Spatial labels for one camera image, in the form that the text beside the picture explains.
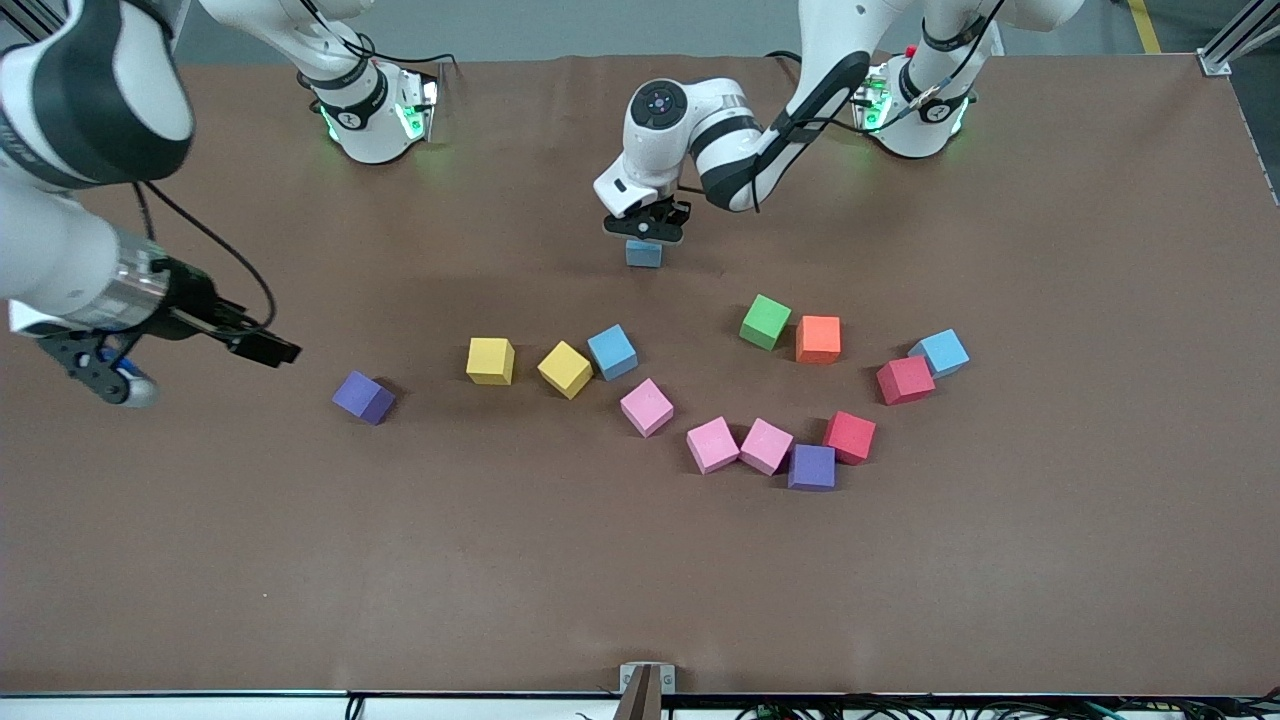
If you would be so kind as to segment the green foam cube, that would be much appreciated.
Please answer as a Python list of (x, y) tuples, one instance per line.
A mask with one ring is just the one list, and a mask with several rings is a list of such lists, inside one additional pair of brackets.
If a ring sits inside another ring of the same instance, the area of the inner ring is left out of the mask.
[(791, 314), (791, 307), (758, 293), (740, 324), (739, 337), (758, 348), (773, 351)]

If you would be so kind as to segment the yellow foam cube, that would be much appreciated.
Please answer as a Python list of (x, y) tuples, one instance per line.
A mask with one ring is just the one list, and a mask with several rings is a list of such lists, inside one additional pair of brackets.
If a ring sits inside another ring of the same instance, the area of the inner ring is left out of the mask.
[(575, 398), (594, 374), (590, 360), (564, 341), (558, 342), (538, 364), (538, 372), (566, 398)]
[(465, 372), (477, 386), (511, 386), (515, 373), (515, 346), (507, 338), (472, 337)]

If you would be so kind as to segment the orange foam cube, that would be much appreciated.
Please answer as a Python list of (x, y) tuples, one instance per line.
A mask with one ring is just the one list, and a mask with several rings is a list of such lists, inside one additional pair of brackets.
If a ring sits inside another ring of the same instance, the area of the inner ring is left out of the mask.
[(795, 361), (829, 365), (842, 352), (842, 331), (838, 316), (803, 315), (795, 334)]

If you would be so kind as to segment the purple foam cube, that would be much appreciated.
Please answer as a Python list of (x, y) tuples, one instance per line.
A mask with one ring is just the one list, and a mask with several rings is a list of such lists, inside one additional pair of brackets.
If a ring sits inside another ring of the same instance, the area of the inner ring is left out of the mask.
[(397, 401), (396, 393), (379, 380), (352, 370), (335, 389), (332, 402), (369, 425), (381, 424)]
[(826, 445), (795, 445), (791, 452), (787, 488), (827, 492), (836, 488), (836, 452)]

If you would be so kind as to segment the pink foam cube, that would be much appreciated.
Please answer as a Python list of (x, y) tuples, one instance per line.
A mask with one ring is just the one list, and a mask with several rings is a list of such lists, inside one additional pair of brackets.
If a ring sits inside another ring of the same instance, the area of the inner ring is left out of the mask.
[(675, 416), (675, 406), (652, 379), (643, 380), (620, 401), (623, 415), (641, 437), (650, 437)]
[(703, 475), (726, 468), (739, 460), (741, 450), (730, 424), (723, 416), (694, 427), (686, 433), (686, 443), (698, 471)]
[(740, 446), (739, 459), (765, 477), (772, 477), (782, 466), (794, 442), (791, 433), (756, 418)]

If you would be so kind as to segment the brown table cover sheet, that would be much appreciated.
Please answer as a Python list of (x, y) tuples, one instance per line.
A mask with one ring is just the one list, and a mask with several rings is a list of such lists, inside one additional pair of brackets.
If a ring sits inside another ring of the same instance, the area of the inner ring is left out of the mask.
[[(110, 407), (0, 325), (0, 691), (596, 689), (1254, 694), (1280, 685), (1280, 208), (1188, 56), (996, 58), (936, 158), (828, 131), (760, 214), (698, 204), (658, 272), (602, 231), (631, 92), (777, 60), (465, 63), (433, 143), (349, 161), (284, 67), (187, 67), (164, 187), (275, 290), (294, 364), (145, 340)], [(758, 293), (792, 309), (739, 337)], [(842, 352), (795, 361), (800, 316)], [(639, 365), (605, 382), (588, 340)], [(954, 328), (970, 361), (887, 406)], [(477, 386), (472, 337), (515, 346)], [(566, 398), (561, 341), (593, 378)], [(397, 401), (332, 402), (352, 372)], [(620, 401), (652, 378), (675, 416)], [(787, 488), (829, 418), (877, 424)], [(756, 418), (772, 475), (686, 433)]]

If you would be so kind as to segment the red foam cube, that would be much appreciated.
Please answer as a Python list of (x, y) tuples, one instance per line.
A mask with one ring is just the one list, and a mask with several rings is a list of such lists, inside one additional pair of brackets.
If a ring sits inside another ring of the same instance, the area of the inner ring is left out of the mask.
[(897, 357), (876, 373), (882, 401), (887, 406), (908, 404), (932, 395), (934, 378), (924, 356)]
[(838, 462), (858, 465), (869, 459), (876, 430), (874, 421), (837, 411), (827, 423), (822, 445), (835, 451)]

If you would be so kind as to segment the white table edge rail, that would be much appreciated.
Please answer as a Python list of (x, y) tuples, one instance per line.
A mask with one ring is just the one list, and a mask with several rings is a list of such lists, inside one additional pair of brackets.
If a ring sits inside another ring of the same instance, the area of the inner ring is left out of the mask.
[(0, 693), (0, 720), (1280, 720), (1258, 694), (84, 691)]

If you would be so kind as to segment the aluminium frame post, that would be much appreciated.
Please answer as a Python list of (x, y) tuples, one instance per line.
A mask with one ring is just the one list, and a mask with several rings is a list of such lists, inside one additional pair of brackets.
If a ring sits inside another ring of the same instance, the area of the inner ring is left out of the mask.
[(1275, 38), (1280, 38), (1280, 0), (1247, 0), (1196, 56), (1206, 77), (1230, 76), (1231, 60)]

